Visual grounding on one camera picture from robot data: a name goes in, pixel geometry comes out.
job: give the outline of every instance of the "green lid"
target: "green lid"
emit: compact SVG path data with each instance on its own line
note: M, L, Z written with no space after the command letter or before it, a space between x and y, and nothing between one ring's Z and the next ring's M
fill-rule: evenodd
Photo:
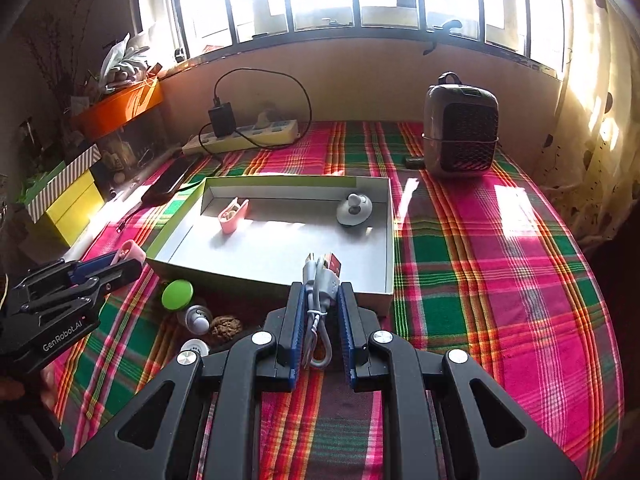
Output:
M190 303L192 297L193 285L187 280L175 280L162 293L162 306L167 310L181 310Z

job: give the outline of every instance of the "portable heater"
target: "portable heater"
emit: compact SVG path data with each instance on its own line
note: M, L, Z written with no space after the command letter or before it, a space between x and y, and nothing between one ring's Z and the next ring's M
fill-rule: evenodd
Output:
M482 175L494 161L498 101L487 90L463 85L453 72L444 73L424 102L422 140L424 166L430 173Z

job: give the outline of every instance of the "human hand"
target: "human hand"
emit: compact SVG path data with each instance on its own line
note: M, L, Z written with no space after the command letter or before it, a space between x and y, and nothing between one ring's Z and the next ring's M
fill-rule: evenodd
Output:
M42 369L40 372L44 388L40 393L42 403L50 410L56 405L56 378L53 365ZM24 385L9 377L0 377L0 402L3 400L18 400L24 395Z

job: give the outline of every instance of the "power strip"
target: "power strip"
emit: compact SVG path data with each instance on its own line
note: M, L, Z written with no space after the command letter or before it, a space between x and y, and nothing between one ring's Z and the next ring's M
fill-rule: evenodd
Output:
M242 126L238 130L254 140L257 144L263 146L278 146L282 144L290 144L296 140L300 134L298 133L298 121L278 121L271 123L266 128L256 128L255 126ZM238 150L247 150L255 148L248 140L242 138L237 133L229 136L217 138L213 132L202 135L202 143L206 150L202 148L198 137L193 137L182 147L185 155L192 153L211 153L236 152Z

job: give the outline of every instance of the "silver screw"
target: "silver screw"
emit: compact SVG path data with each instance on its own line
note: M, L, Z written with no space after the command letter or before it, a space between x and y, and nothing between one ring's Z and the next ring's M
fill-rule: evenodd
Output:
M271 334L269 332L256 332L251 336L251 341L257 345L266 345L271 342Z
M178 354L178 362L181 365L191 365L196 362L197 358L196 352L192 352L191 350L185 350Z
M462 363L466 363L466 360L469 359L469 355L460 348L454 348L451 352L449 352L449 359L461 365Z
M391 343L391 340L394 338L394 335L391 332L387 332L386 330L378 330L373 333L373 341L376 343Z

